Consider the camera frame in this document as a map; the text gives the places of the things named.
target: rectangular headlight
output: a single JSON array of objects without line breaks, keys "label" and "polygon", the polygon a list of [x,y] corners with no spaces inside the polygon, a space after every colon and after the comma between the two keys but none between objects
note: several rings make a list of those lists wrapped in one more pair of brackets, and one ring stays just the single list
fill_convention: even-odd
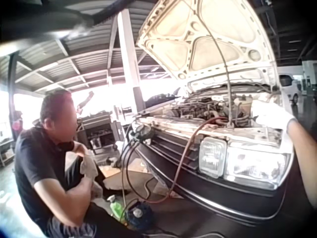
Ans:
[{"label": "rectangular headlight", "polygon": [[218,178],[223,175],[227,143],[223,140],[206,137],[200,145],[200,172]]},{"label": "rectangular headlight", "polygon": [[224,179],[246,186],[277,189],[289,156],[272,152],[271,146],[232,141],[227,148]]}]

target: hood underside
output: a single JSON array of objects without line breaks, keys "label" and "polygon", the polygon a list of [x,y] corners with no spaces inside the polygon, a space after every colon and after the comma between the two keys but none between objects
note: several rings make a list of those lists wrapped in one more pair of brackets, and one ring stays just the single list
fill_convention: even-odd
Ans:
[{"label": "hood underside", "polygon": [[277,83],[269,39],[245,0],[160,0],[139,35],[137,44],[192,91],[227,82],[218,47],[232,82]]}]

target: chrome trim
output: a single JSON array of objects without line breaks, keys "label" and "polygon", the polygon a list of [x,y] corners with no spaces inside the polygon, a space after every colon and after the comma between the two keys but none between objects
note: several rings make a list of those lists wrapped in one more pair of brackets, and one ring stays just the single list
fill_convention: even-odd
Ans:
[{"label": "chrome trim", "polygon": [[[170,179],[169,177],[167,177],[161,170],[159,170],[156,166],[154,166],[153,163],[152,163],[150,160],[148,160],[148,158],[147,158],[140,150],[137,150],[137,151],[138,151],[138,153],[140,153],[140,154],[142,155],[142,157],[143,157],[149,164],[151,164],[151,166],[153,166],[153,167],[156,169],[157,172],[159,172],[162,176],[164,176],[164,178],[166,178],[166,179],[169,180],[170,182],[173,182],[173,180],[171,180],[171,179]],[[232,214],[235,214],[235,215],[238,215],[238,216],[241,216],[241,217],[251,218],[251,219],[259,220],[259,221],[265,221],[265,220],[270,220],[270,219],[274,218],[274,217],[277,215],[277,213],[279,212],[280,208],[282,207],[282,204],[283,204],[284,198],[285,198],[285,193],[284,193],[283,199],[282,199],[282,202],[281,202],[281,205],[280,205],[280,207],[278,208],[278,210],[276,211],[276,213],[274,213],[273,215],[271,215],[271,216],[269,216],[269,217],[259,217],[259,216],[254,216],[254,215],[250,215],[250,214],[247,214],[247,213],[238,212],[238,211],[236,211],[236,210],[227,208],[227,207],[222,206],[222,205],[220,205],[220,204],[218,204],[218,203],[215,203],[215,202],[212,202],[212,201],[210,201],[210,200],[207,200],[207,199],[205,199],[205,198],[203,198],[203,197],[200,197],[199,195],[193,193],[192,191],[189,191],[189,190],[185,189],[184,187],[180,186],[180,185],[177,184],[177,183],[176,183],[175,185],[176,185],[177,187],[179,187],[181,190],[183,190],[184,192],[186,192],[186,193],[192,195],[193,197],[197,198],[197,199],[200,200],[201,202],[204,202],[204,203],[206,203],[206,204],[208,204],[208,205],[210,205],[210,206],[212,206],[212,207],[214,207],[214,208],[217,208],[217,209],[219,209],[219,210],[223,210],[223,211],[226,211],[226,212],[230,212],[230,213],[232,213]],[[209,207],[209,209],[213,210],[213,211],[216,212],[216,213],[221,213],[221,212],[219,212],[218,210],[212,209],[212,208],[210,208],[210,207]]]}]

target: front grille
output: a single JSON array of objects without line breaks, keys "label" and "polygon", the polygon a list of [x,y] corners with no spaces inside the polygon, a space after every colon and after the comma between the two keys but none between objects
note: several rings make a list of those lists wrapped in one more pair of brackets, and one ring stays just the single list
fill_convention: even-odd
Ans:
[{"label": "front grille", "polygon": [[[150,147],[161,152],[168,158],[178,163],[180,162],[187,141],[187,139],[174,136],[167,132],[156,130],[156,133],[152,138]],[[196,170],[198,168],[198,159],[199,146],[192,145],[187,155],[185,156],[183,166],[192,170]]]}]

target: gloved hand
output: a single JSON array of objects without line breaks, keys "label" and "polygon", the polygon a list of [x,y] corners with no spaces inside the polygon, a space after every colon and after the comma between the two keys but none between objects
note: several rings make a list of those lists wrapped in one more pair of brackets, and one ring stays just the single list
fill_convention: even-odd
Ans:
[{"label": "gloved hand", "polygon": [[295,117],[276,103],[265,103],[259,100],[252,102],[252,116],[257,117],[256,123],[267,127],[287,130],[290,120]]},{"label": "gloved hand", "polygon": [[90,151],[89,154],[84,155],[83,162],[80,165],[80,173],[91,180],[95,180],[95,177],[98,175],[94,155]]},{"label": "gloved hand", "polygon": [[93,186],[91,188],[91,200],[95,198],[103,197],[103,188],[96,182],[93,182]]}]

